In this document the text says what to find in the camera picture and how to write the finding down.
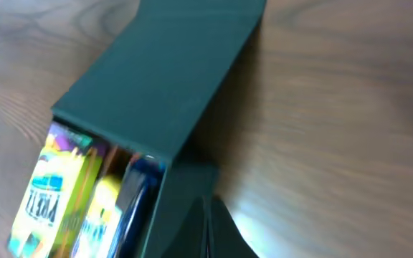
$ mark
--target box flap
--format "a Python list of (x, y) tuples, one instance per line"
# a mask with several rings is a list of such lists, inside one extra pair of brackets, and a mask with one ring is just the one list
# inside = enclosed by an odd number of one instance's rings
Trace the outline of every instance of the box flap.
[(265, 0), (142, 0), (136, 18), (52, 108), (107, 140), (171, 162)]
[(212, 197), (217, 176), (218, 168), (210, 163), (177, 161), (171, 170), (167, 171), (158, 195), (149, 234), (146, 236), (145, 247), (139, 257), (159, 258), (164, 253), (173, 251), (170, 248), (172, 244), (176, 245), (176, 238), (186, 236), (179, 234), (193, 203), (198, 198)]

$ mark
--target card booster pack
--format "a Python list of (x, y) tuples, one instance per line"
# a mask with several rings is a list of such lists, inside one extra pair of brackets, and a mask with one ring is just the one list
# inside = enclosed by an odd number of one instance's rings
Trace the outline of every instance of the card booster pack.
[(115, 176), (105, 176), (97, 182), (71, 258), (103, 258), (108, 255), (121, 215), (115, 207), (119, 190), (120, 180)]
[(68, 257), (105, 157), (106, 144), (53, 122), (17, 212), (15, 257)]

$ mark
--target green cardboard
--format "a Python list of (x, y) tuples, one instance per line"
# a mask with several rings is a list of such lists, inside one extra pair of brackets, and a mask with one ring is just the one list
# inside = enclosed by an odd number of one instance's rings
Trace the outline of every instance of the green cardboard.
[(176, 237), (161, 258), (205, 258), (208, 234), (205, 208), (203, 198), (194, 200)]
[(54, 116), (172, 162), (264, 5), (265, 0), (142, 0), (136, 18), (54, 104)]
[(240, 234), (224, 202), (215, 197), (210, 215), (211, 258), (258, 258)]

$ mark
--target table surface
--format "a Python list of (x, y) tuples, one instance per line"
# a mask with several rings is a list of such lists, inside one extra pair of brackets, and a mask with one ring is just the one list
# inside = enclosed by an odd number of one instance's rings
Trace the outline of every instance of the table surface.
[[(138, 5), (0, 1), (0, 257), (49, 107)], [(269, 0), (194, 137), (261, 257), (413, 257), (413, 1)]]

